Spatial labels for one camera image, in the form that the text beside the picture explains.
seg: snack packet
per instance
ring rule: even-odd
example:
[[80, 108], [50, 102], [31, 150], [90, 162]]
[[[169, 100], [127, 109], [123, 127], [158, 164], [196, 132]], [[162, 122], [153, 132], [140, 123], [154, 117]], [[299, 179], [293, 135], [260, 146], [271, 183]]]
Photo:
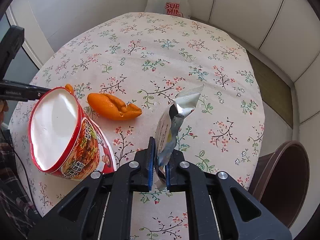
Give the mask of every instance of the snack packet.
[[161, 116], [156, 130], [155, 169], [165, 182], [164, 166], [177, 145], [177, 135], [183, 120], [196, 108], [203, 86], [180, 92]]

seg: instant noodle cup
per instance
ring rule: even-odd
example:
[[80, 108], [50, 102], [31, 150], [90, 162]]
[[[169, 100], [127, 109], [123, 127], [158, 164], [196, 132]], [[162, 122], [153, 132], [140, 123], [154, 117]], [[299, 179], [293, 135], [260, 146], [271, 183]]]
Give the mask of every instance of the instant noodle cup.
[[36, 103], [28, 133], [32, 160], [43, 172], [81, 181], [93, 171], [116, 171], [102, 130], [63, 87], [50, 90]]

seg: tablecloth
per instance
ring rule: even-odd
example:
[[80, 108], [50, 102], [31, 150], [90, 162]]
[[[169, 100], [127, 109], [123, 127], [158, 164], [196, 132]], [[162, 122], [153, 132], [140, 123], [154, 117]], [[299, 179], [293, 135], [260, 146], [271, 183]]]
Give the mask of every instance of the tablecloth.
[[[205, 172], [228, 172], [248, 189], [264, 129], [259, 87], [246, 50], [225, 32], [188, 19], [128, 13], [104, 22], [64, 45], [31, 84], [73, 85], [81, 106], [104, 131], [117, 166], [148, 146], [158, 120], [182, 90], [204, 84], [196, 110], [183, 122], [176, 149]], [[100, 117], [88, 93], [115, 95], [142, 109], [134, 120]], [[32, 163], [27, 124], [34, 101], [19, 102], [9, 129], [28, 171], [35, 204], [45, 215], [77, 182], [39, 171]], [[21, 177], [23, 171], [18, 162]], [[158, 187], [135, 193], [131, 238], [188, 239], [184, 193]]]

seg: metal bolt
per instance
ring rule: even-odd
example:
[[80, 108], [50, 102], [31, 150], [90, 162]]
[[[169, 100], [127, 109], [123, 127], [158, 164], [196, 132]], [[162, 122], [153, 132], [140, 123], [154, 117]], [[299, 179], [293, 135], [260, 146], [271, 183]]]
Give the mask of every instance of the metal bolt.
[[90, 177], [93, 178], [93, 179], [97, 179], [101, 176], [101, 173], [98, 172], [98, 171], [94, 171], [90, 174]]
[[218, 173], [218, 177], [220, 179], [226, 179], [228, 177], [228, 174], [226, 172], [224, 172], [224, 171], [221, 171], [221, 172]]
[[129, 163], [129, 167], [130, 167], [130, 168], [136, 168], [136, 167], [138, 167], [138, 166], [139, 166], [139, 163], [136, 162], [136, 161], [133, 161], [133, 162], [130, 162], [130, 163]]
[[188, 163], [188, 162], [180, 162], [180, 167], [182, 167], [182, 168], [187, 168], [189, 166], [190, 166], [190, 163]]

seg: triangular cutout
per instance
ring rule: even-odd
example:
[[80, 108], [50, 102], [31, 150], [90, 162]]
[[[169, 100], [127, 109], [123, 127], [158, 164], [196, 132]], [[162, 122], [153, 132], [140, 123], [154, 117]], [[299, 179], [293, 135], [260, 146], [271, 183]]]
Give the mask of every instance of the triangular cutout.
[[72, 222], [76, 222], [87, 193], [88, 188], [85, 187], [79, 192], [79, 194], [77, 194], [73, 199], [71, 199], [71, 201], [65, 207], [61, 209], [59, 215]]
[[248, 222], [261, 215], [260, 210], [254, 206], [244, 195], [242, 195], [235, 187], [230, 189], [236, 206], [239, 210], [241, 219]]

